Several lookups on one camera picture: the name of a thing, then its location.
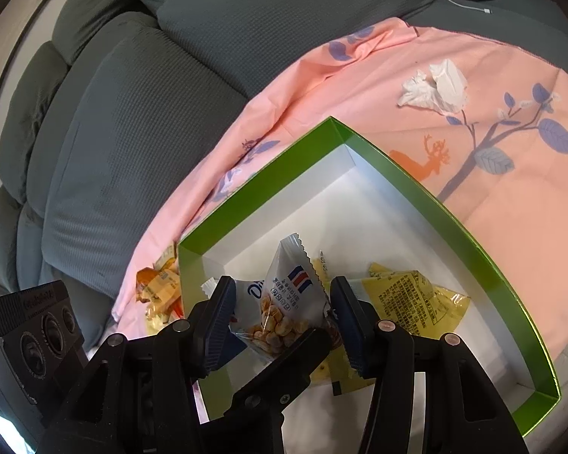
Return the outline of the white blue popcorn snack bag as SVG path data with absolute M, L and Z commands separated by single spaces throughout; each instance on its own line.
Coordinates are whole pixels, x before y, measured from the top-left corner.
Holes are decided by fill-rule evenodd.
M 279 242 L 264 280 L 235 280 L 229 287 L 235 303 L 218 367 L 245 348 L 271 362 L 313 328 L 328 332 L 332 348 L 342 344 L 324 286 L 297 233 Z

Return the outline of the tan golden snack packet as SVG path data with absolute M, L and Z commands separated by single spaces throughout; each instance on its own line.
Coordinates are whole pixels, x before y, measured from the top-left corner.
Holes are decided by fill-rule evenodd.
M 135 299 L 145 305 L 145 328 L 155 335 L 184 316 L 176 244 L 136 274 Z

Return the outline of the yellow barcode snack packet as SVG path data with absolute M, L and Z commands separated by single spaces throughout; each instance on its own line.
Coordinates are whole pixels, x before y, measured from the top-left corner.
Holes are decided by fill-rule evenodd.
M 323 253 L 312 259 L 312 265 L 329 295 L 331 278 Z M 367 277 L 349 283 L 357 298 L 369 302 L 381 320 L 393 321 L 411 335 L 432 339 L 453 332 L 471 303 L 469 296 L 433 284 L 415 269 L 394 271 L 379 263 L 369 263 Z M 351 368 L 342 345 L 332 350 L 320 365 L 318 375 L 321 369 L 324 374 L 329 372 L 333 396 L 375 383 L 374 379 L 361 378 Z

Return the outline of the green holographic cardboard box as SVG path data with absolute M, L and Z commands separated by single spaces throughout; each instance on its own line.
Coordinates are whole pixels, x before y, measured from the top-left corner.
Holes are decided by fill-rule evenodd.
M 371 263 L 415 269 L 467 294 L 459 334 L 523 434 L 556 407 L 561 390 L 546 344 L 503 273 L 428 191 L 364 137 L 328 119 L 230 188 L 178 247 L 185 309 L 223 275 L 265 276 L 278 243 L 298 234 L 333 276 Z

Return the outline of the grey sofa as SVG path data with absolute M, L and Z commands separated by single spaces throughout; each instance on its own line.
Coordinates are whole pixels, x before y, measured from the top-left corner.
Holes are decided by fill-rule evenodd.
M 67 0 L 0 141 L 0 271 L 60 280 L 94 347 L 178 175 L 314 48 L 384 20 L 519 47 L 568 73 L 554 0 Z

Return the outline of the pink printed blanket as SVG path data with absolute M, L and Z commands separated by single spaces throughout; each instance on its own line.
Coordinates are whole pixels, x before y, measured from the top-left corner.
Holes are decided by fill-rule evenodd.
M 451 59 L 457 114 L 398 107 L 402 84 Z M 519 295 L 552 357 L 568 345 L 568 73 L 519 47 L 389 19 L 320 45 L 252 98 L 141 237 L 112 314 L 145 332 L 135 278 L 238 188 L 327 117 L 390 154 L 474 236 Z

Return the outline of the crumpled white tissue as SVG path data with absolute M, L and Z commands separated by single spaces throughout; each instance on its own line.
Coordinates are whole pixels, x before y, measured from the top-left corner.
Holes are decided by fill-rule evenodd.
M 468 82 L 451 59 L 429 66 L 428 74 L 418 70 L 402 84 L 398 107 L 430 110 L 440 115 L 457 114 L 467 104 Z

